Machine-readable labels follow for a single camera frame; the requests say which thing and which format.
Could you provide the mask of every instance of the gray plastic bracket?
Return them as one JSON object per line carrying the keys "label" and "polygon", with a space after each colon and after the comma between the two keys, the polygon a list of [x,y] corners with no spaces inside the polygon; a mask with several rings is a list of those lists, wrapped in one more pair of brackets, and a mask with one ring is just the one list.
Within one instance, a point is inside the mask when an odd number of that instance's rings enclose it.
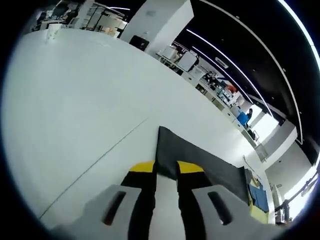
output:
{"label": "gray plastic bracket", "polygon": [[[270,240],[283,230],[275,225],[262,224],[250,215],[250,209],[236,195],[221,185],[192,190],[201,210],[207,240]],[[216,193],[227,209],[230,222],[223,225],[210,194]]]}
{"label": "gray plastic bracket", "polygon": [[[127,240],[131,216],[140,192],[140,188],[111,185],[85,205],[80,218],[71,225],[60,228],[59,231],[64,232],[58,234],[69,236],[68,239],[79,240]],[[103,223],[103,218],[119,193],[125,193],[125,196],[112,224],[106,225]]]}

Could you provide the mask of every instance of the blue object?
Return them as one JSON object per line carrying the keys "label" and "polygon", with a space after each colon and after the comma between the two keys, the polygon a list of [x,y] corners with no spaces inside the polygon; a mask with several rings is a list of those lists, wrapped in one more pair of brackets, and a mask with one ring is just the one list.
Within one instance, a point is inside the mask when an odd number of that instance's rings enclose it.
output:
{"label": "blue object", "polygon": [[242,126],[246,125],[246,123],[249,121],[248,116],[244,112],[241,112],[236,119],[238,119]]}
{"label": "blue object", "polygon": [[269,212],[267,194],[261,183],[259,183],[259,188],[248,184],[251,198],[253,200],[253,205],[264,211]]}

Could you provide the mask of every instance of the yellow strip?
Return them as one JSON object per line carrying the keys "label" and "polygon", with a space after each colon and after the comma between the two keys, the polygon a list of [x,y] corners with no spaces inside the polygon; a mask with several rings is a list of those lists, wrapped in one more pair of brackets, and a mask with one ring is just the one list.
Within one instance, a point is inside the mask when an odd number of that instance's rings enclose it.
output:
{"label": "yellow strip", "polygon": [[201,167],[193,163],[178,161],[178,164],[180,168],[180,173],[182,174],[198,173],[204,171]]}
{"label": "yellow strip", "polygon": [[155,161],[147,161],[134,165],[130,172],[152,173]]}

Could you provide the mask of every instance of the black ceiling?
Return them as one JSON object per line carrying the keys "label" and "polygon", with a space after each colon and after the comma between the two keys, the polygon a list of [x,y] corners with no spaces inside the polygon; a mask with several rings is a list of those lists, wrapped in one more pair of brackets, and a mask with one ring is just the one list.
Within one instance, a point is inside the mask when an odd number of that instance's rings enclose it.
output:
{"label": "black ceiling", "polygon": [[[100,0],[107,6],[130,8],[132,17],[145,0]],[[311,163],[316,161],[320,145],[320,74],[311,48],[302,31],[277,0],[208,0],[248,26],[269,48],[290,83],[301,117],[303,145]],[[287,3],[308,30],[314,45],[320,49],[320,19],[315,0]],[[211,59],[219,57],[229,65],[227,73],[250,95],[260,98],[249,82],[227,59],[195,37],[189,29],[208,40],[248,76],[265,101],[293,122],[298,133],[298,112],[289,87],[270,54],[243,26],[215,7],[191,0],[194,18],[176,41],[187,48],[201,50]]]}

